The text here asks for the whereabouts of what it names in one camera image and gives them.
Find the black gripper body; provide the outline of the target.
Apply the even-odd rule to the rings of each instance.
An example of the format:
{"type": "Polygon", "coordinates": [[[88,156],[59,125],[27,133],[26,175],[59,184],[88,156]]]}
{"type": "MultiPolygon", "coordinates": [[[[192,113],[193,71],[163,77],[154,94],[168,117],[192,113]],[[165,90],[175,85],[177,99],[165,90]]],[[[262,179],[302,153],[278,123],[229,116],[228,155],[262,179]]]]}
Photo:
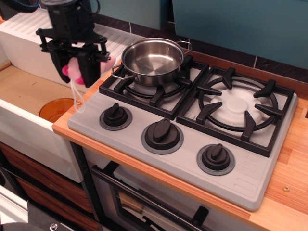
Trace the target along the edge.
{"type": "Polygon", "coordinates": [[[101,50],[97,52],[99,60],[109,60],[106,51],[107,39],[94,32],[93,16],[100,11],[92,11],[89,0],[44,0],[42,2],[48,11],[51,29],[38,29],[43,52],[52,50],[68,50],[73,54],[72,44],[84,43],[88,46],[100,44],[101,50]]]}

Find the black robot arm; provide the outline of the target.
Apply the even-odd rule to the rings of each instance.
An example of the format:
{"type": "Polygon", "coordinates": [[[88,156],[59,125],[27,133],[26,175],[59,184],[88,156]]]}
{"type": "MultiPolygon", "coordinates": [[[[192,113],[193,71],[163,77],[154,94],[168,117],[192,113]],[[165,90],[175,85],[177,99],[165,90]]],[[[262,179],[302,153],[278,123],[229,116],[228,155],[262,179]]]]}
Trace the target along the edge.
{"type": "Polygon", "coordinates": [[[94,32],[95,13],[88,0],[37,0],[33,5],[18,0],[3,3],[21,13],[33,13],[40,4],[46,6],[52,28],[39,28],[36,34],[41,39],[41,50],[51,55],[65,83],[72,81],[63,71],[73,58],[77,60],[85,87],[100,78],[100,64],[109,61],[110,55],[105,46],[107,39],[94,32]]]}

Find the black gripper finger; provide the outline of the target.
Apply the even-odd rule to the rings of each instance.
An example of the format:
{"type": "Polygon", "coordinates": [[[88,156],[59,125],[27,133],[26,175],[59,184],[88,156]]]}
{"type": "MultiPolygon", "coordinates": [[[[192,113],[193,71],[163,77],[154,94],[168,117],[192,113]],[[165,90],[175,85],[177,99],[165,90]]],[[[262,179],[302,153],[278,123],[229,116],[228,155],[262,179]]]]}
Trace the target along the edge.
{"type": "Polygon", "coordinates": [[[65,83],[70,82],[70,78],[62,72],[62,68],[66,66],[70,60],[70,55],[66,50],[52,50],[50,52],[52,62],[65,83]]]}
{"type": "Polygon", "coordinates": [[[91,87],[100,78],[100,60],[94,51],[80,51],[77,55],[79,69],[86,88],[91,87]]]}

